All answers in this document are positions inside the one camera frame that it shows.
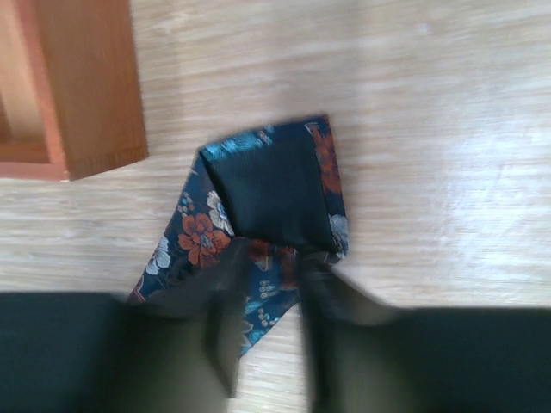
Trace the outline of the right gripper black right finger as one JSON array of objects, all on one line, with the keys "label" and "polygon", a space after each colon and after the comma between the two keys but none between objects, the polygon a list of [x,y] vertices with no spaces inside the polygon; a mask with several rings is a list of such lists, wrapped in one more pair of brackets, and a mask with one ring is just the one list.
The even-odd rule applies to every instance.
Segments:
[{"label": "right gripper black right finger", "polygon": [[322,253],[298,267],[313,412],[547,412],[550,311],[398,307]]}]

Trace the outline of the navy floral tie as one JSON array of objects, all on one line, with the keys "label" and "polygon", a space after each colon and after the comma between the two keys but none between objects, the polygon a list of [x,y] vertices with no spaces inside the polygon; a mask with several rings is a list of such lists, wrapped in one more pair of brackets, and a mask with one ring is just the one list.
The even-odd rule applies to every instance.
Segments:
[{"label": "navy floral tie", "polygon": [[245,130],[204,145],[137,285],[133,303],[192,280],[244,237],[248,287],[241,348],[251,349],[300,300],[302,249],[348,255],[337,154],[326,114]]}]

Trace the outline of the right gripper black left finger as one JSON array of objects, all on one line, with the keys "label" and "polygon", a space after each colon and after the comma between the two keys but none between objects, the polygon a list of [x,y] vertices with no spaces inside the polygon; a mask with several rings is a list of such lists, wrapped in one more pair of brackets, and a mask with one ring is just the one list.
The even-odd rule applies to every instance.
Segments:
[{"label": "right gripper black left finger", "polygon": [[220,412],[235,395],[249,242],[181,285],[1,296],[4,412]]}]

